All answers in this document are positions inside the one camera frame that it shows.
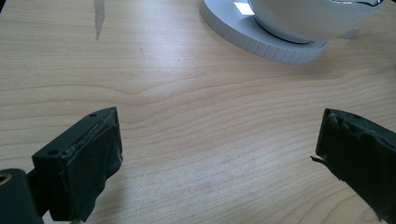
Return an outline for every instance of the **screw hole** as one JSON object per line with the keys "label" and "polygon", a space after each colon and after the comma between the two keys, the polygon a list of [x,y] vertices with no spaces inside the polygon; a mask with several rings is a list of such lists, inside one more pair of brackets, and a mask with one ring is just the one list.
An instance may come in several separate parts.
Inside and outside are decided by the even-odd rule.
{"label": "screw hole", "polygon": [[11,177],[11,174],[0,174],[0,186],[6,184],[11,179]]}
{"label": "screw hole", "polygon": [[49,151],[49,152],[47,153],[47,155],[49,155],[49,156],[55,156],[55,155],[58,154],[58,153],[59,153],[59,150],[54,149],[54,150]]}

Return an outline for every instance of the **bowl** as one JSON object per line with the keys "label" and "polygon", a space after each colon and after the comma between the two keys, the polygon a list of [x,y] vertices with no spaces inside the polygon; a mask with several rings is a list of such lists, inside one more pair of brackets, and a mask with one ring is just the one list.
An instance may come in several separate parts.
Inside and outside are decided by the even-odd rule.
{"label": "bowl", "polygon": [[248,0],[257,23],[293,43],[334,38],[361,27],[379,7],[345,0]]}

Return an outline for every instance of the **black plastic part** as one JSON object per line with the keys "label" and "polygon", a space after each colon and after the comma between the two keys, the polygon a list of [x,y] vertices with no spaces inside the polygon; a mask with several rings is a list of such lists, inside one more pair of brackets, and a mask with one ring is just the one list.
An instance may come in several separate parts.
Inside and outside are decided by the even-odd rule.
{"label": "black plastic part", "polygon": [[35,201],[23,170],[0,171],[0,223],[43,223],[35,210]]}
{"label": "black plastic part", "polygon": [[396,223],[396,133],[368,119],[326,109],[314,161],[348,183],[376,212]]}
{"label": "black plastic part", "polygon": [[[80,120],[32,157],[37,211],[49,209],[56,221],[86,221],[106,180],[120,169],[121,153],[117,108]],[[40,198],[47,202],[39,204]]]}

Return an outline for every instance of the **table surface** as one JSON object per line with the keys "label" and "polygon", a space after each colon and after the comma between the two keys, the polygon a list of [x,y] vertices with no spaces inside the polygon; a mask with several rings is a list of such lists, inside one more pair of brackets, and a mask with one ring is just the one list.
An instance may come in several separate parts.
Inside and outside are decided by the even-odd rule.
{"label": "table surface", "polygon": [[284,64],[218,36],[200,3],[7,0],[0,169],[30,171],[50,140],[116,106],[124,161],[87,223],[377,223],[309,156],[327,107],[396,131],[396,5]]}

